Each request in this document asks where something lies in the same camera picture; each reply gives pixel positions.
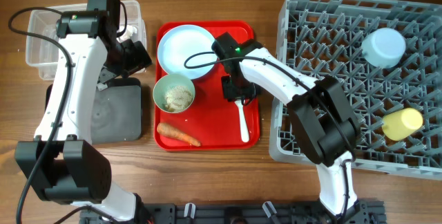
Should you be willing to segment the white paper tissue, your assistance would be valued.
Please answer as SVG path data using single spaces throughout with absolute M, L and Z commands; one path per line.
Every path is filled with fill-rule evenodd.
M 126 30 L 124 31 L 123 35 L 121 37 L 118 37 L 118 42 L 126 41 L 127 39 L 130 39 L 133 35 L 137 34 L 137 28 L 133 25 L 127 25 Z

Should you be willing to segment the white plastic spoon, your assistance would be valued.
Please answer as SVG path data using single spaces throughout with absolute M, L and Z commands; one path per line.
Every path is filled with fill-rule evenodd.
M 243 106 L 241 100 L 236 100 L 235 105 L 238 108 L 241 140 L 243 142 L 249 142 L 249 130 L 248 130 L 246 118 L 244 115 L 244 106 Z

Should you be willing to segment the light blue plate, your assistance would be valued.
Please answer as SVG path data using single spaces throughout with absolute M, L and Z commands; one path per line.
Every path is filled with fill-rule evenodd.
M 157 58 L 160 66 L 167 74 L 181 74 L 190 80 L 206 75 L 213 65 L 188 69 L 184 62 L 192 55 L 188 66 L 198 66 L 217 60 L 211 50 L 215 38 L 206 29 L 196 25 L 181 25 L 169 30 L 160 40 Z

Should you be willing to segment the green bowl with food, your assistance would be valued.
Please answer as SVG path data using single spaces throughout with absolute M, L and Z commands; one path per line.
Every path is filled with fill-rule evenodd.
M 186 111 L 195 99 L 193 82 L 179 74 L 161 77 L 153 88 L 155 105 L 166 113 L 182 113 Z

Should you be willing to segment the orange carrot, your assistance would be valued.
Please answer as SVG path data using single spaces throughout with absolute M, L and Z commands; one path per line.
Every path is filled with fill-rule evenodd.
M 157 132 L 162 135 L 165 136 L 167 138 L 172 138 L 172 139 L 176 139 L 182 142 L 186 142 L 190 145 L 193 145 L 195 147 L 200 147 L 201 143 L 194 137 L 188 135 L 187 133 L 171 126 L 170 124 L 167 123 L 159 123 L 157 128 L 156 128 Z

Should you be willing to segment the light blue bowl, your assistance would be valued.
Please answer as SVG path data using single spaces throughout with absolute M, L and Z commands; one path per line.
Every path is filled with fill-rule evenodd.
M 392 68 L 402 59 L 406 43 L 399 31 L 381 28 L 366 36 L 361 48 L 363 58 L 372 66 Z

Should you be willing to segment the yellow plastic cup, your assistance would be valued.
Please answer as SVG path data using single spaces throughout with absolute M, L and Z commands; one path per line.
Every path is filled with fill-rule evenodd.
M 423 126 L 423 115 L 413 108 L 406 108 L 383 117 L 383 133 L 394 141 L 402 140 Z

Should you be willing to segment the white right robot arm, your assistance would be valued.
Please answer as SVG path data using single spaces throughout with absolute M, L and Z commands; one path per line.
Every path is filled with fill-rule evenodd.
M 299 73 L 256 40 L 239 44 L 227 32 L 215 38 L 211 49 L 226 72 L 226 100 L 247 105 L 263 88 L 286 106 L 298 146 L 316 164 L 319 201 L 335 221 L 347 221 L 356 211 L 350 165 L 361 128 L 339 81 Z

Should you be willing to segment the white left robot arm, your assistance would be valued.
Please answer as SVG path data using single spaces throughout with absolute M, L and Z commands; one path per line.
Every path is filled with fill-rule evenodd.
M 120 40 L 126 27 L 120 0 L 88 0 L 83 11 L 60 13 L 50 97 L 33 139 L 17 143 L 15 160 L 27 179 L 23 191 L 42 201 L 74 205 L 109 223 L 152 223 L 140 196 L 113 182 L 109 161 L 91 144 L 97 85 L 131 80 L 152 63 L 142 42 Z

